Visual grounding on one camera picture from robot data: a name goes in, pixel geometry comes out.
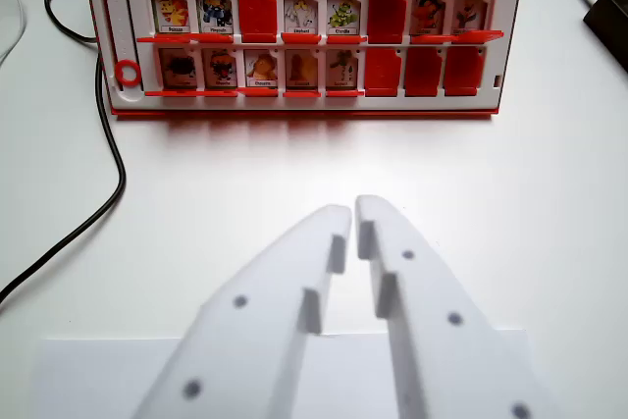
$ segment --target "cartoon character illustration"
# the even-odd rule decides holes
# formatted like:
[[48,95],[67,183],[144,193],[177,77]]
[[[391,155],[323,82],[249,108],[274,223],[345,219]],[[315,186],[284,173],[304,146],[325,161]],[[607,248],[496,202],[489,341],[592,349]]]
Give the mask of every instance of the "cartoon character illustration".
[[437,28],[439,12],[445,7],[440,0],[419,0],[419,5],[412,12],[417,29]]
[[247,76],[257,80],[277,80],[276,67],[275,58],[268,53],[263,53],[255,60],[253,69]]
[[462,10],[459,10],[455,16],[458,20],[458,28],[465,28],[469,22],[473,22],[478,18],[476,3],[477,0],[463,1]]
[[232,24],[231,2],[228,0],[203,0],[203,22],[211,23],[216,19],[216,26],[226,26]]
[[227,80],[234,72],[234,58],[227,51],[214,51],[209,65],[217,80]]
[[335,69],[337,67],[341,67],[341,71],[340,71],[340,80],[342,80],[343,82],[348,81],[347,78],[347,69],[349,74],[353,73],[353,66],[352,66],[352,59],[353,59],[353,54],[351,53],[351,51],[339,51],[337,56],[336,56],[336,61],[332,64],[330,64],[330,69]]
[[334,14],[330,17],[329,24],[333,27],[347,26],[354,22],[357,22],[357,15],[352,10],[352,5],[349,0],[342,0],[336,8],[336,5],[332,5]]
[[166,22],[174,26],[187,25],[187,3],[184,0],[159,0],[158,3]]
[[286,4],[286,20],[297,28],[312,28],[316,25],[316,13],[305,0],[296,0]]
[[166,65],[166,71],[171,71],[176,76],[194,77],[196,74],[194,69],[194,60],[189,56],[185,58],[171,58]]
[[167,48],[159,52],[166,88],[196,88],[194,59],[182,49]]
[[318,63],[312,56],[301,56],[293,54],[290,60],[289,81],[315,82],[318,75]]

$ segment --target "white plastic frame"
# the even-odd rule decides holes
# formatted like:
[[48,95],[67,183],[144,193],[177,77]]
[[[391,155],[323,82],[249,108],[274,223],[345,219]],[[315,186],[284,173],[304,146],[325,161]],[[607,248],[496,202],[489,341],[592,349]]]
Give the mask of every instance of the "white plastic frame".
[[[277,0],[278,36],[277,44],[272,43],[242,43],[239,30],[238,3],[233,4],[234,43],[209,44],[191,41],[189,44],[137,43],[136,39],[150,37],[155,34],[155,25],[152,15],[151,0],[91,0],[94,20],[99,32],[99,43],[103,55],[103,64],[107,76],[107,86],[113,108],[121,111],[164,111],[164,110],[395,110],[395,111],[465,111],[465,110],[495,110],[499,105],[501,85],[505,73],[506,60],[511,40],[517,0],[488,0],[489,7],[485,29],[497,29],[504,33],[504,37],[479,45],[485,58],[481,85],[475,96],[445,96],[443,89],[442,71],[441,84],[436,97],[406,97],[404,89],[405,56],[409,47],[438,47],[440,55],[446,61],[446,52],[450,47],[459,45],[410,45],[410,15],[411,0],[406,0],[406,22],[401,44],[368,44],[338,45],[327,44],[327,0],[318,2],[319,34],[322,39],[318,45],[284,44],[281,32],[284,30],[284,2]],[[366,36],[368,21],[368,0],[361,2],[360,35]],[[445,0],[445,24],[443,34],[449,34],[451,28],[453,0]],[[199,32],[197,21],[196,0],[187,0],[191,32]],[[162,74],[158,62],[158,48],[182,47],[188,50],[194,58],[198,80],[197,90],[204,90],[203,65],[200,49],[230,50],[235,56],[238,87],[245,87],[243,50],[268,49],[278,60],[278,97],[246,97],[239,94],[237,97],[163,97],[146,96],[145,91],[160,91],[163,89]],[[350,49],[359,51],[357,88],[364,90],[365,51],[367,48],[394,48],[402,60],[401,78],[396,97],[327,97],[325,89],[325,51],[327,49]],[[319,58],[319,92],[321,97],[283,97],[286,91],[285,50],[311,49],[313,55]],[[115,77],[115,65],[122,60],[131,60],[139,64],[142,81],[138,86],[122,86]],[[128,68],[124,72],[125,78],[132,79],[134,73]]]

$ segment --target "power adapter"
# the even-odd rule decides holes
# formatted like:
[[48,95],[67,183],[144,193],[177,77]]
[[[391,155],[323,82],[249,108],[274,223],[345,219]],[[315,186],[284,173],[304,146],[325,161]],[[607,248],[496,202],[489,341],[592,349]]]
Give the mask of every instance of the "power adapter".
[[628,0],[598,0],[584,20],[628,72]]

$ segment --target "gripper jaw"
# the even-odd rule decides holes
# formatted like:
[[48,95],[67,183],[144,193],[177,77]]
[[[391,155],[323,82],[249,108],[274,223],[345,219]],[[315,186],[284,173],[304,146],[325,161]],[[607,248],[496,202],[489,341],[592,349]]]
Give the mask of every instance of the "gripper jaw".
[[[558,419],[445,262],[385,199],[356,203],[358,256],[388,322],[402,419]],[[351,212],[327,206],[255,257],[202,306],[135,419],[288,419],[305,340],[320,334]]]
[[212,296],[135,419],[289,418],[308,333],[342,273],[351,210],[321,208]]
[[356,203],[358,257],[371,263],[376,314],[388,321],[402,419],[556,419],[446,263],[385,199]]

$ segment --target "red flap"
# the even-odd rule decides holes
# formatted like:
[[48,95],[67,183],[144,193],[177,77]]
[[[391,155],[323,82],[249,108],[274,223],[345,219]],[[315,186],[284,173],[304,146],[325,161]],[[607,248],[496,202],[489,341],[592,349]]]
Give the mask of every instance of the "red flap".
[[318,44],[321,40],[321,35],[314,33],[282,33],[282,40],[285,44]]
[[405,95],[436,97],[443,58],[437,48],[410,48],[405,60]]
[[450,47],[445,64],[445,95],[476,95],[483,69],[484,56],[478,48]]
[[369,48],[366,51],[364,88],[366,96],[394,97],[401,76],[401,58],[392,48]]
[[317,98],[321,96],[318,90],[288,90],[284,92],[284,97]]
[[369,0],[369,43],[400,43],[405,24],[405,0]]
[[138,43],[189,43],[189,33],[157,33],[155,36],[145,36],[136,41]]
[[419,34],[412,36],[410,44],[443,44],[457,38],[454,34]]
[[328,90],[328,97],[358,97],[364,95],[364,90]]
[[220,33],[190,33],[190,39],[195,39],[199,43],[233,43],[234,36]]
[[503,31],[498,29],[473,29],[454,37],[454,43],[483,44],[487,41],[502,38]]
[[366,41],[366,37],[358,34],[330,34],[327,44],[360,44]]
[[237,90],[157,90],[146,91],[147,97],[237,97]]
[[277,0],[238,0],[239,27],[244,43],[277,40]]
[[238,89],[247,97],[277,97],[279,91],[268,87],[242,87]]

